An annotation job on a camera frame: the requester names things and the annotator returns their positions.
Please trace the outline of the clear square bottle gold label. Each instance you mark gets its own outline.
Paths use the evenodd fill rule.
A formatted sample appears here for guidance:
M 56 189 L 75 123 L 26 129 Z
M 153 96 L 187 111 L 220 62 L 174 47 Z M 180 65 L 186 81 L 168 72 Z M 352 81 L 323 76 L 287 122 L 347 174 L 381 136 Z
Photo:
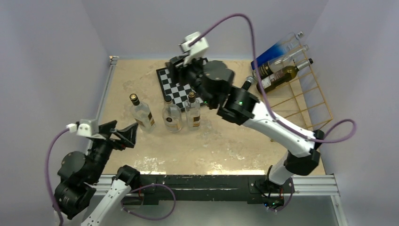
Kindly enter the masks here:
M 149 106 L 146 103 L 141 102 L 137 94 L 131 94 L 129 99 L 133 104 L 130 107 L 130 112 L 141 130 L 147 133 L 152 133 L 156 124 Z

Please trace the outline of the clear square bottle black cap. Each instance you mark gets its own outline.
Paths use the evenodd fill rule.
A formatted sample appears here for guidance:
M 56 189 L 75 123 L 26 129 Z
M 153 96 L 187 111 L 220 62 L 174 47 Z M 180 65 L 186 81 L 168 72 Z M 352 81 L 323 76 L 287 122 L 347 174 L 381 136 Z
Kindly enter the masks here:
M 197 130 L 200 128 L 200 101 L 196 94 L 191 91 L 188 99 L 184 102 L 187 126 L 189 130 Z

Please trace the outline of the round clear bottle blue seal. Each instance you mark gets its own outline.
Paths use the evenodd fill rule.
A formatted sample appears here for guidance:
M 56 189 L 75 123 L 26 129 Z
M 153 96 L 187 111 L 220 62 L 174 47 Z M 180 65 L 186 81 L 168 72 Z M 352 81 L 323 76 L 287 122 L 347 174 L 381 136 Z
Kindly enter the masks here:
M 175 133 L 183 128 L 181 109 L 173 102 L 171 96 L 165 97 L 162 117 L 168 131 Z

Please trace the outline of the dark green wine bottle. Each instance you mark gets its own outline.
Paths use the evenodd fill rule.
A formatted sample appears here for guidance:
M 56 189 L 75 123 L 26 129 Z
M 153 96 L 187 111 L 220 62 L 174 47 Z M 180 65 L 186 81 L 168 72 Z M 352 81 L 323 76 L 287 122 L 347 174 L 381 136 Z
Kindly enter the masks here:
M 294 79 L 300 70 L 308 67 L 311 64 L 313 64 L 313 60 L 309 58 L 300 64 L 285 66 L 281 70 L 276 71 L 274 74 L 261 79 L 261 85 L 259 85 L 257 82 L 256 88 L 259 93 L 261 93 L 261 90 L 264 90 L 266 93 L 268 93 L 269 91 L 276 89 L 277 86 Z

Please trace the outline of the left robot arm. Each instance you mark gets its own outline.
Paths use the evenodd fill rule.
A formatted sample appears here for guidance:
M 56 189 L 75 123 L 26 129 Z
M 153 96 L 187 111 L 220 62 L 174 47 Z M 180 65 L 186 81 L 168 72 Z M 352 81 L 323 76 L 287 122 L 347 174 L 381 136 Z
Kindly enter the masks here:
M 97 120 L 80 120 L 66 126 L 67 131 L 92 141 L 86 153 L 67 154 L 58 171 L 61 181 L 54 193 L 53 207 L 62 226 L 89 205 L 99 178 L 113 150 L 123 151 L 136 144 L 137 123 L 116 129 L 117 121 L 98 125 Z

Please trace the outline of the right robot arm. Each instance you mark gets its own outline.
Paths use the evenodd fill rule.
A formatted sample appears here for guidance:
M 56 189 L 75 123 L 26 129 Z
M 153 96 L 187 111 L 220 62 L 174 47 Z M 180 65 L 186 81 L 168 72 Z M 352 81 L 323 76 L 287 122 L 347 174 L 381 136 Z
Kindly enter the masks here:
M 209 109 L 217 109 L 222 119 L 256 130 L 287 149 L 285 156 L 269 167 L 264 182 L 259 182 L 258 187 L 278 191 L 293 175 L 307 176 L 319 165 L 317 149 L 323 131 L 305 130 L 285 118 L 273 118 L 264 102 L 247 87 L 233 86 L 235 73 L 224 62 L 205 63 L 200 58 L 184 65 L 184 60 L 185 56 L 181 55 L 165 63 L 173 83 L 190 85 Z

